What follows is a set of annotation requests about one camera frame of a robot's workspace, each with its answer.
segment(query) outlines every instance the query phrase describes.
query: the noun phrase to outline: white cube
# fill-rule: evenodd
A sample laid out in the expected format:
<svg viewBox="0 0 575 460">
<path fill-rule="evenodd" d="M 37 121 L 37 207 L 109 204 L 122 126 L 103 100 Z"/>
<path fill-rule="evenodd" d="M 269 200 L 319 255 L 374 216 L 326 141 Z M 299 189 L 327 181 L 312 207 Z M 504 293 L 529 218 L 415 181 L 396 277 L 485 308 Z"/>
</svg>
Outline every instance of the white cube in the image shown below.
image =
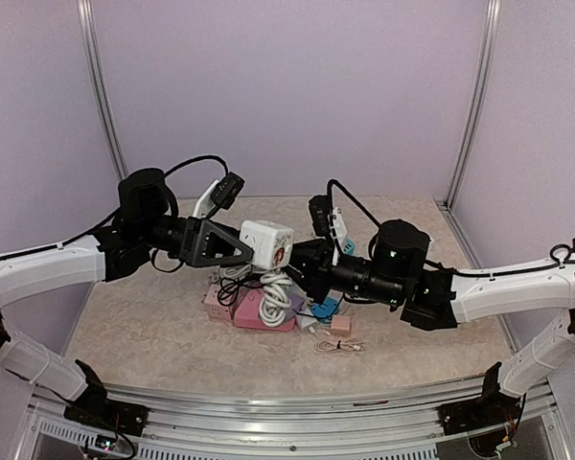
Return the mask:
<svg viewBox="0 0 575 460">
<path fill-rule="evenodd" d="M 251 264 L 264 270 L 281 268 L 289 263 L 294 244 L 294 229 L 267 220 L 246 220 L 240 240 L 253 249 Z"/>
</svg>

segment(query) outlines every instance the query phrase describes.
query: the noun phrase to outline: blue block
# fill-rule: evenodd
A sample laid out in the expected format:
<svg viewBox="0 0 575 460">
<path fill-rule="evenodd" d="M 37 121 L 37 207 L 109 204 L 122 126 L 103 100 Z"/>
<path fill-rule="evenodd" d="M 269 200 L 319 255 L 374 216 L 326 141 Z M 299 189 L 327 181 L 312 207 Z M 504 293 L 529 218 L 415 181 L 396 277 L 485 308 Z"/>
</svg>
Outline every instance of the blue block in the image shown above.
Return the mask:
<svg viewBox="0 0 575 460">
<path fill-rule="evenodd" d="M 330 319 L 338 310 L 338 300 L 326 297 L 323 304 L 313 304 L 310 313 L 316 318 Z"/>
<path fill-rule="evenodd" d="M 355 250 L 356 250 L 356 244 L 348 238 L 345 241 L 345 246 L 343 247 L 343 253 L 347 254 L 348 256 L 353 256 Z"/>
</svg>

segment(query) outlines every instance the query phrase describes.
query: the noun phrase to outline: purple wall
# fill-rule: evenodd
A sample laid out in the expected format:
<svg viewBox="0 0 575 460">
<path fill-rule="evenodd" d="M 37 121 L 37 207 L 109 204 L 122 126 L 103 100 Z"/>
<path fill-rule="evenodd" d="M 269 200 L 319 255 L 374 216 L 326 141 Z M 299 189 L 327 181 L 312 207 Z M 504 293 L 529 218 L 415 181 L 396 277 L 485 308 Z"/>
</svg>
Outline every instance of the purple wall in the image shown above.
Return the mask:
<svg viewBox="0 0 575 460">
<path fill-rule="evenodd" d="M 0 251 L 79 233 L 117 204 L 82 48 L 77 4 L 0 1 Z M 57 352 L 87 286 L 5 309 Z M 0 376 L 0 459 L 7 458 L 31 387 Z"/>
<path fill-rule="evenodd" d="M 504 0 L 457 217 L 485 265 L 575 237 L 575 1 Z M 523 344 L 555 313 L 515 314 Z M 551 377 L 575 448 L 575 358 Z"/>
<path fill-rule="evenodd" d="M 144 0 L 94 4 L 131 170 L 224 156 L 247 195 L 445 198 L 485 1 Z M 198 196 L 216 166 L 171 185 Z"/>
</svg>

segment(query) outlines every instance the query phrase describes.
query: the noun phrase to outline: metal frame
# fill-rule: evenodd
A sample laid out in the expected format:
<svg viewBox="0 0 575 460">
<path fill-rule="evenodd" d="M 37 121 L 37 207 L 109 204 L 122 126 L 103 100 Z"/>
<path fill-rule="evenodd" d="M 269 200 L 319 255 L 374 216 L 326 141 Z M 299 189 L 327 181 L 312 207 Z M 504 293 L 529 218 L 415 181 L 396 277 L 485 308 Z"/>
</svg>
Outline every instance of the metal frame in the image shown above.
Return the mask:
<svg viewBox="0 0 575 460">
<path fill-rule="evenodd" d="M 501 0 L 488 0 L 471 106 L 448 196 L 437 203 L 470 263 L 481 266 L 452 210 L 472 153 L 493 60 Z M 90 77 L 111 161 L 120 179 L 127 177 L 110 104 L 104 85 L 91 0 L 78 0 L 80 25 Z M 513 351 L 516 339 L 500 318 Z M 280 399 L 242 399 L 179 394 L 109 385 L 111 398 L 141 403 L 151 409 L 142 438 L 133 440 L 142 458 L 174 457 L 176 450 L 208 457 L 375 458 L 389 452 L 425 448 L 464 435 L 444 437 L 436 407 L 449 401 L 478 396 L 481 378 L 462 379 L 387 393 L 348 396 L 311 396 Z M 61 417 L 63 403 L 36 389 L 20 428 L 15 459 L 31 458 L 43 426 L 61 424 L 79 432 L 88 427 Z M 541 417 L 554 458 L 570 460 L 565 427 L 547 382 L 529 392 L 524 418 Z"/>
<path fill-rule="evenodd" d="M 98 42 L 96 39 L 96 30 L 94 28 L 94 14 L 92 12 L 91 0 L 77 0 L 79 9 L 80 29 L 83 35 L 83 46 L 85 47 L 85 56 L 87 57 L 87 66 L 92 82 L 92 89 L 96 97 L 96 105 L 103 124 L 104 136 L 108 144 L 108 150 L 111 156 L 111 162 L 117 177 L 122 180 L 127 177 L 126 160 L 122 155 L 122 149 L 117 138 L 113 114 L 106 88 L 104 86 L 103 68 L 100 62 L 98 52 Z"/>
<path fill-rule="evenodd" d="M 140 458 L 166 460 L 185 452 L 196 458 L 226 460 L 368 460 L 400 452 L 408 458 L 407 452 L 429 451 L 440 442 L 466 437 L 466 433 L 444 436 L 437 408 L 443 403 L 478 396 L 481 384 L 482 378 L 470 378 L 384 393 L 280 399 L 215 397 L 115 385 L 108 385 L 108 390 L 110 398 L 142 403 L 150 409 L 143 436 L 131 438 L 141 450 Z M 533 387 L 528 395 L 524 420 L 556 410 L 546 382 Z M 18 455 L 13 458 L 30 458 L 43 421 L 66 430 L 61 431 L 64 441 L 76 442 L 72 431 L 83 436 L 105 434 L 63 420 L 63 409 L 63 402 L 55 395 L 37 388 L 28 408 Z M 562 452 L 565 447 L 557 444 L 553 449 Z"/>
<path fill-rule="evenodd" d="M 445 205 L 451 212 L 455 205 L 456 199 L 460 192 L 460 187 L 464 180 L 467 165 L 471 157 L 472 143 L 474 141 L 475 133 L 477 131 L 477 124 L 483 108 L 483 102 L 488 87 L 488 78 L 490 76 L 490 68 L 492 67 L 492 58 L 496 43 L 496 33 L 498 30 L 498 19 L 500 16 L 500 0 L 488 0 L 488 14 L 486 17 L 486 27 L 481 45 L 481 54 L 479 56 L 479 65 L 477 66 L 477 77 L 475 79 L 475 88 L 472 92 L 471 107 L 469 109 L 469 117 L 467 118 L 467 126 L 462 136 L 462 143 L 460 145 L 460 153 L 456 163 L 451 183 L 449 185 L 448 198 Z"/>
</svg>

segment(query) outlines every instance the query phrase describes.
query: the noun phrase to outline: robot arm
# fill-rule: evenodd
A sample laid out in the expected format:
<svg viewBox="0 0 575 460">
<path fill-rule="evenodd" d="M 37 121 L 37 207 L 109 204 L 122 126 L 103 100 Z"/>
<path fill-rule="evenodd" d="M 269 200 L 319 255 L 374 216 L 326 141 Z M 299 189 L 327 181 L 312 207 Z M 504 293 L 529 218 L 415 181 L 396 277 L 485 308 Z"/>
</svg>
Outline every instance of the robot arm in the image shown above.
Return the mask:
<svg viewBox="0 0 575 460">
<path fill-rule="evenodd" d="M 165 250 L 170 258 L 190 266 L 251 261 L 253 251 L 239 240 L 236 229 L 208 219 L 209 214 L 232 204 L 242 179 L 230 172 L 214 182 L 200 200 L 203 206 L 197 206 L 196 217 L 189 218 L 177 215 L 176 199 L 164 179 L 160 170 L 141 170 L 122 181 L 120 208 L 109 226 L 95 228 L 75 241 L 0 254 L 0 310 L 40 292 L 124 278 L 151 261 L 152 250 Z M 114 426 L 119 415 L 126 423 L 124 433 L 141 433 L 145 407 L 108 400 L 89 366 L 30 339 L 1 312 L 0 367 L 70 402 L 66 418 L 105 427 Z"/>
<path fill-rule="evenodd" d="M 488 370 L 479 398 L 439 409 L 446 434 L 516 419 L 527 390 L 575 355 L 575 239 L 572 248 L 562 247 L 564 260 L 552 252 L 528 264 L 456 270 L 426 259 L 427 234 L 402 220 L 389 220 L 379 224 L 371 240 L 370 259 L 341 255 L 337 261 L 324 205 L 319 197 L 310 201 L 313 228 L 324 239 L 295 244 L 288 268 L 315 302 L 335 289 L 386 304 L 391 311 L 402 305 L 401 320 L 425 331 L 515 311 L 561 309 L 523 350 Z M 437 269 L 425 270 L 425 265 Z"/>
</svg>

